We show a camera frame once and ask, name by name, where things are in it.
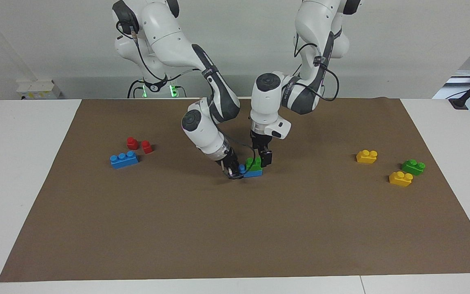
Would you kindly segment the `blue three-stud block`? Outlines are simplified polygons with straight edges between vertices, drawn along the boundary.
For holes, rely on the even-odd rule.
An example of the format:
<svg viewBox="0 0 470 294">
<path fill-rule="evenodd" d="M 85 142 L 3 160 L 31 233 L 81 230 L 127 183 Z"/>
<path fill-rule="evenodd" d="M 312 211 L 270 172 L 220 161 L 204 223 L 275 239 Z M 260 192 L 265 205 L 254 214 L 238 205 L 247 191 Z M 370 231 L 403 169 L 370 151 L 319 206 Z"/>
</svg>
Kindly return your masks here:
<svg viewBox="0 0 470 294">
<path fill-rule="evenodd" d="M 110 164 L 114 169 L 121 169 L 127 166 L 136 165 L 139 163 L 137 154 L 130 150 L 126 153 L 120 153 L 119 155 L 113 155 L 110 157 Z"/>
<path fill-rule="evenodd" d="M 244 178 L 258 177 L 263 175 L 263 170 L 247 171 L 246 166 L 243 164 L 239 165 L 239 172 Z"/>
</svg>

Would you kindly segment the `yellow two-stud block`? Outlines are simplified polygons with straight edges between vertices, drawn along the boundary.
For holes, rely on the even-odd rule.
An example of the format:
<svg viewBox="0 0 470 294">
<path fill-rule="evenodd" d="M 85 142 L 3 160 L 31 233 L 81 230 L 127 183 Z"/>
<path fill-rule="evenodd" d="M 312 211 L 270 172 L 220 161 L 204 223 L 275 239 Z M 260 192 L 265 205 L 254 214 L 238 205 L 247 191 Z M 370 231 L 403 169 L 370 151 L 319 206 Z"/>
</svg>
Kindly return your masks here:
<svg viewBox="0 0 470 294">
<path fill-rule="evenodd" d="M 414 176 L 411 173 L 396 171 L 389 175 L 388 180 L 391 184 L 407 187 L 412 183 L 413 178 Z"/>
<path fill-rule="evenodd" d="M 358 163 L 373 164 L 377 160 L 377 155 L 375 150 L 363 149 L 357 153 L 356 160 Z"/>
</svg>

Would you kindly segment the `brown paper mat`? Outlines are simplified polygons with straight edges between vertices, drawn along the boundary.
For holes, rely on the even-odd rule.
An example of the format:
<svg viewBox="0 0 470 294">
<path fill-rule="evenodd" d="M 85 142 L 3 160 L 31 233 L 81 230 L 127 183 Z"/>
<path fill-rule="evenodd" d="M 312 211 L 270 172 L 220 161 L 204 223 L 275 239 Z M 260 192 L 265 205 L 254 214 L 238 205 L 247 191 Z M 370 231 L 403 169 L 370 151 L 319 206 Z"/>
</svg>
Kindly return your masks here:
<svg viewBox="0 0 470 294">
<path fill-rule="evenodd" d="M 284 112 L 272 165 L 239 180 L 181 130 L 189 104 L 82 101 L 0 282 L 470 272 L 470 220 L 398 99 Z M 129 136 L 139 163 L 114 169 Z M 425 171 L 389 183 L 409 159 Z"/>
</svg>

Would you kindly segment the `white wall socket box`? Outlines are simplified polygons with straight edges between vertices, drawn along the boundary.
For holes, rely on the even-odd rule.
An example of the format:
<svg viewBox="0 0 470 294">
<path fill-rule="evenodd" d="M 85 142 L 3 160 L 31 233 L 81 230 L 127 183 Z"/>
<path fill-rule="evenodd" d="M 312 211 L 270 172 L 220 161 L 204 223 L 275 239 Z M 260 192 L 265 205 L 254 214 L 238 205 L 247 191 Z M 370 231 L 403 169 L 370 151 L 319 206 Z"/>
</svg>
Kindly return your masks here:
<svg viewBox="0 0 470 294">
<path fill-rule="evenodd" d="M 62 96 L 52 80 L 18 82 L 16 93 L 21 99 L 59 99 Z"/>
</svg>

